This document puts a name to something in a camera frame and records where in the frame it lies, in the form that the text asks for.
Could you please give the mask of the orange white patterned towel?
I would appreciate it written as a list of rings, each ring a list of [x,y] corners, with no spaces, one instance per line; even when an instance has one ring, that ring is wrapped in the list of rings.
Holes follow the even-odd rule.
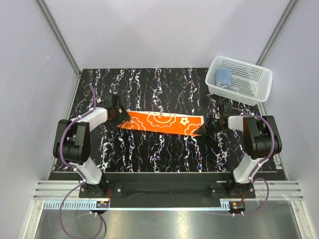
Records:
[[[128,113],[130,121],[119,125],[119,128],[196,136],[195,131],[204,124],[203,116],[138,111]]]

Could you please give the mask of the light blue towel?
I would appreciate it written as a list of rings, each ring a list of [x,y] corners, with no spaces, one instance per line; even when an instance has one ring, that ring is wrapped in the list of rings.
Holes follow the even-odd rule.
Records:
[[[217,87],[226,89],[231,86],[232,72],[228,68],[220,68],[215,73],[215,83]]]

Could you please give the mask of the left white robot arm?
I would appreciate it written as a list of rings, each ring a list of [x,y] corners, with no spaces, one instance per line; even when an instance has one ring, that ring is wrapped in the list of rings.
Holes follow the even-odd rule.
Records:
[[[58,122],[53,156],[77,172],[84,182],[90,185],[90,191],[96,197],[103,197],[107,193],[108,185],[103,182],[102,171],[90,157],[91,131],[101,124],[106,127],[106,131],[115,131],[130,119],[120,97],[107,93],[85,114]]]

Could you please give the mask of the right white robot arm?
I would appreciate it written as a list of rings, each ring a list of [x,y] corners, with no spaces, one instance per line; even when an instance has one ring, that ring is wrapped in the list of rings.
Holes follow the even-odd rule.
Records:
[[[235,198],[244,192],[244,185],[253,182],[262,165],[282,151],[282,141],[274,116],[250,115],[230,103],[222,104],[194,133],[213,136],[227,129],[241,131],[244,136],[245,154],[226,185],[228,195]]]

